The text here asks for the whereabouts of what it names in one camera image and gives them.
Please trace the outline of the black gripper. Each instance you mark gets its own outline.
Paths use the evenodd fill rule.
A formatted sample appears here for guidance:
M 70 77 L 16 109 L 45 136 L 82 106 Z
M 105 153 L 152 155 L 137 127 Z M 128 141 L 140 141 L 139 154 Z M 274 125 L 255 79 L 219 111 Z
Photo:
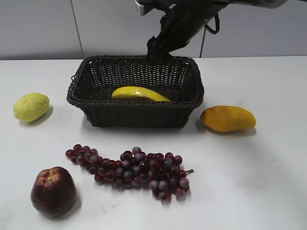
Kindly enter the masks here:
M 165 62 L 169 52 L 185 47 L 205 27 L 210 33 L 220 31 L 218 13 L 230 2 L 226 0 L 182 0 L 161 20 L 161 32 L 147 42 L 147 61 Z

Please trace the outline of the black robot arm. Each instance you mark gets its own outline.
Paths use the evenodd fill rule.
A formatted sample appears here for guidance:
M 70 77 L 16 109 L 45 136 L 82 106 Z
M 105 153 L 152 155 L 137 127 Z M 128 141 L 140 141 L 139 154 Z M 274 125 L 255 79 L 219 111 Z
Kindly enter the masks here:
M 137 0 L 140 15 L 153 9 L 163 11 L 161 31 L 147 42 L 150 60 L 166 60 L 170 52 L 184 48 L 205 27 L 211 34 L 220 30 L 218 13 L 229 4 L 275 9 L 284 0 Z

